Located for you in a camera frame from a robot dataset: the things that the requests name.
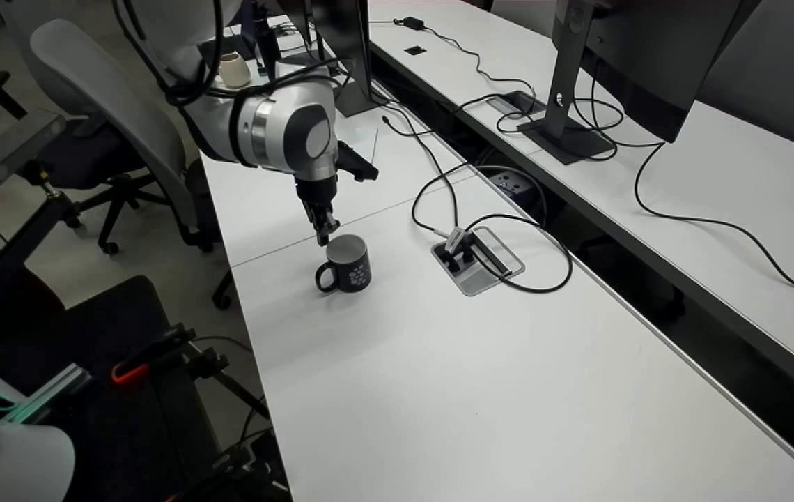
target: monitor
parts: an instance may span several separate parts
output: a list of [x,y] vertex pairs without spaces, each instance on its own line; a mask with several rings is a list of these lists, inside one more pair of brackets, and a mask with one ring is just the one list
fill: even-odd
[[634,119],[674,143],[714,62],[755,8],[758,0],[558,0],[547,118],[521,132],[563,164],[610,150],[568,118],[589,69]]
[[352,118],[386,103],[372,90],[368,0],[310,0],[319,37],[334,50],[352,82],[338,90],[338,108]]

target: white table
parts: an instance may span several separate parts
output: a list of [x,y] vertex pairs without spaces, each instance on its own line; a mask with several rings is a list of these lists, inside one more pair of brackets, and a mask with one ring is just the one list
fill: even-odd
[[[377,114],[338,132],[365,140]],[[425,150],[387,129],[377,150],[381,181],[338,200],[372,246],[358,295],[316,291],[324,250],[288,177],[206,163],[299,502],[794,500],[794,453],[582,266],[556,295],[465,298],[409,223]],[[473,171],[454,188],[465,223],[515,214]],[[448,230],[447,191],[420,217]],[[540,232],[490,230],[526,263],[518,283],[563,277]]]
[[[558,58],[547,37],[465,2],[372,2],[377,50],[447,103],[521,86],[489,85],[473,73],[473,58],[432,34],[386,23],[394,16],[420,16],[436,32],[480,50],[490,76],[526,78],[547,101]],[[413,44],[426,52],[408,57],[405,48]],[[589,92],[589,76],[581,78],[581,92]],[[741,234],[641,211],[634,200],[634,177],[646,150],[622,150],[607,164],[563,167],[526,136],[500,135],[501,114],[493,107],[471,107],[459,118],[794,377],[794,288]],[[613,136],[653,143],[634,119]],[[643,197],[664,211],[721,217],[753,230],[794,277],[794,143],[698,103],[680,140],[646,171]]]

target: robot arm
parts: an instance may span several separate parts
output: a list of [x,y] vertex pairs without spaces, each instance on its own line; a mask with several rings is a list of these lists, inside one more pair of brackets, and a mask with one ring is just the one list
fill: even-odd
[[245,101],[206,94],[185,114],[218,160],[292,177],[319,244],[329,244],[338,230],[331,200],[341,150],[329,82],[299,82]]
[[264,167],[296,179],[319,244],[338,230],[331,200],[338,196],[334,90],[327,76],[283,78],[283,86],[224,94],[199,90],[206,62],[199,50],[220,40],[220,25],[235,19],[239,0],[115,0],[117,16],[167,97],[191,86],[178,101],[200,147],[227,163]]

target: desk outlet box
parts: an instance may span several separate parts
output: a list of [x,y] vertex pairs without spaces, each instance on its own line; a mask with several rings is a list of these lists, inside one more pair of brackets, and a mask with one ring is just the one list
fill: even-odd
[[436,260],[443,266],[459,292],[483,295],[486,291],[501,284],[500,277],[511,278],[525,273],[525,263],[489,225],[473,230],[465,239],[469,244],[464,250],[457,250],[457,256],[448,256],[447,244],[432,248]]

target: mug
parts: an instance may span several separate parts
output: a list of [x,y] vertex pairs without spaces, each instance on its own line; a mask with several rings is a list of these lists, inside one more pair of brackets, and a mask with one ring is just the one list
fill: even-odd
[[329,244],[329,263],[319,267],[316,284],[320,292],[361,292],[372,284],[368,246],[358,234],[341,234]]
[[251,86],[251,68],[237,50],[220,57],[218,76],[224,78],[227,90]]

